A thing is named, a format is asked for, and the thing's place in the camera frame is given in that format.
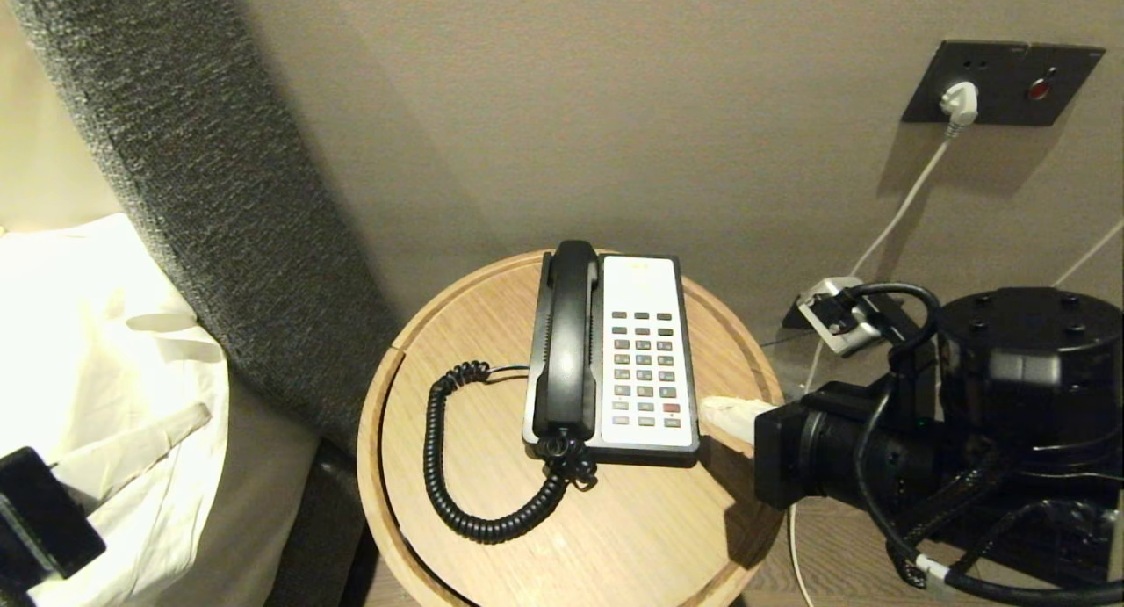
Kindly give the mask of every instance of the phone keypad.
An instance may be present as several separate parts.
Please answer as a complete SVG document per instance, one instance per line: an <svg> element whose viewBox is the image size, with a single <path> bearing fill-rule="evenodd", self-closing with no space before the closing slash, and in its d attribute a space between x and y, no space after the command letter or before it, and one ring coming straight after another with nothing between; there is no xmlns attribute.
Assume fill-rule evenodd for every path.
<svg viewBox="0 0 1124 607"><path fill-rule="evenodd" d="M673 339L678 327L642 326L643 319L651 319L653 316L656 321L664 323L663 326L671 326L667 323L673 324L676 316L670 311L607 311L606 318L609 316L611 319L606 319L609 323L606 327L609 327L610 336L606 339L613 342L613 364L605 370L606 380L613 386L615 400L610 404L610 409L606 410L611 413L607 418L614 427L636 429L635 434L640 435L628 433L633 438L660 442L658 438L668 437L660 434L678 434L679 429L687 426L685 420L689 416L687 391L677 387L677 380L685 370L682 351L677 350ZM649 351L653 350L661 354L650 354ZM626 354L624 351L636 352ZM659 372L654 372L653 365L658 366Z"/></svg>

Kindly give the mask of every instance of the coiled phone cord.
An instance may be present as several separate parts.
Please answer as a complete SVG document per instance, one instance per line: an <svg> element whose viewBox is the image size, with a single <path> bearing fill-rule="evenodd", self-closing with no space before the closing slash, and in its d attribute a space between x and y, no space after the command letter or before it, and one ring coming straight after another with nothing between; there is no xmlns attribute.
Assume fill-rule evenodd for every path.
<svg viewBox="0 0 1124 607"><path fill-rule="evenodd" d="M445 488L442 447L445 441L445 400L457 388L469 383L486 382L495 372L526 370L523 365L490 368L481 360L457 364L429 388L426 407L424 474L425 490L434 510L450 528L473 541L495 544L515 538L534 528L550 516L562 501L566 484L578 482L579 489L597 482L597 463L589 455L582 441L568 437L563 431L556 436L538 440L535 447L546 460L547 474L542 488L523 507L498 519L469 515L457 506Z"/></svg>

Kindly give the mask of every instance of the wall outlet panel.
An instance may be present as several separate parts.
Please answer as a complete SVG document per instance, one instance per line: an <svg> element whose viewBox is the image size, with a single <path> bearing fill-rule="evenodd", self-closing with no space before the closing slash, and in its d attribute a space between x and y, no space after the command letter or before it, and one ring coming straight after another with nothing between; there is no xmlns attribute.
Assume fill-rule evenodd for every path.
<svg viewBox="0 0 1124 607"><path fill-rule="evenodd" d="M980 91L976 124L1050 127L1104 54L1098 46L943 42L901 121L948 123L941 96L954 83L970 80ZM1031 87L1040 79L1049 91L1042 99L1032 99Z"/></svg>

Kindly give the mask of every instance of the beige wall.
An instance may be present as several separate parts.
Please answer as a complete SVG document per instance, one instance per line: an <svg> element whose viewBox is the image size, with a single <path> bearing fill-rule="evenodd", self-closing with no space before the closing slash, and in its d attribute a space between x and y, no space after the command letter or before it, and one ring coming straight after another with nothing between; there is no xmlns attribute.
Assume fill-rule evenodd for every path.
<svg viewBox="0 0 1124 607"><path fill-rule="evenodd" d="M119 208L0 0L0 227L58 229Z"/></svg>
<svg viewBox="0 0 1124 607"><path fill-rule="evenodd" d="M898 119L943 38L1109 52L1054 127L963 134L865 278L945 299L1052 283L1124 207L1124 0L244 2L405 314L490 260L587 238L681 255L773 338L939 144ZM1071 288L1121 304L1121 250ZM772 350L788 388L810 344Z"/></svg>

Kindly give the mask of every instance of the white power cable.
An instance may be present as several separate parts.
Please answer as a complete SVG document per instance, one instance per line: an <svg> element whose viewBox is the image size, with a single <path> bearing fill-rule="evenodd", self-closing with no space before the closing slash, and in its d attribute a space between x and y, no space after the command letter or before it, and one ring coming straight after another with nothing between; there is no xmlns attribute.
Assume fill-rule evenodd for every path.
<svg viewBox="0 0 1124 607"><path fill-rule="evenodd" d="M874 250L878 250L879 244L882 244L887 235L890 235L890 232L894 232L894 228L901 223L906 211L909 210L909 207L913 206L914 199L917 198L918 191L921 191L921 188L923 188L926 180L928 180L928 175L933 174L934 167L936 167L936 165L941 162L941 157L944 157L944 152L949 150L952 139L957 138L957 135L960 135L960 130L976 121L977 94L978 91L976 90L976 85L971 82L960 82L949 88L949 90L942 96L941 108L949 115L949 127L944 132L944 142L941 143L941 146L937 147L936 152L933 152L933 157L928 160L928 165L926 165L925 170L921 171L921 174L917 175L917 180L913 183L913 187L909 189L909 193L906 194L906 198L903 199L901 206L898 207L897 214L895 214L894 218L890 219L890 223L887 224L886 229L878 235L878 238L870 244L870 247L867 247L867 251L863 252L859 261L855 262L854 268L851 268L852 278L859 273L860 268L862 268L863 263L867 262L867 259L874 253ZM1103 246L1104 243L1107 243L1108 238L1111 238L1112 235L1118 230L1120 226L1116 227L1115 230L1109 232L1109 235L1102 239L1102 242L1097 244L1097 246L1094 247L1089 254L1086 254L1086 257L1082 259L1081 262L1073 265L1073 270L1080 266L1084 260L1088 260L1089 255L1093 255L1093 252L1099 250L1099 247ZM805 395L812 391L812 382L816 379L816 370L819 368L819 354L823 351L824 341L823 338L819 338L819 343L816 344L815 354L812 355L812 365L808 368L808 379L804 382ZM800 560L796 555L795 504L788 507L788 554L792 559L792 571L796 573L796 583L798 583L800 588L800 596L804 597L804 603L808 607L815 607L812 603L812 597L808 596L808 588L804 585L804 574L800 572Z"/></svg>
<svg viewBox="0 0 1124 607"><path fill-rule="evenodd" d="M1096 255L1097 252L1100 251L1100 247L1104 247L1105 244L1108 244L1109 239L1113 239L1114 235L1120 234L1121 229L1124 229L1124 219L1121 219L1121 223L1116 223L1116 227L1112 227L1104 238L1100 238L1096 244L1094 244L1091 250L1085 252L1085 255L1081 255L1081 257L1073 263L1073 266L1069 268L1066 273L1061 274L1061 278L1058 279L1058 282L1053 283L1053 287L1061 287L1061 283L1066 282L1066 280L1069 279L1069 275L1073 274L1073 271L1079 270L1079 268L1081 268L1084 263L1087 263L1093 255Z"/></svg>

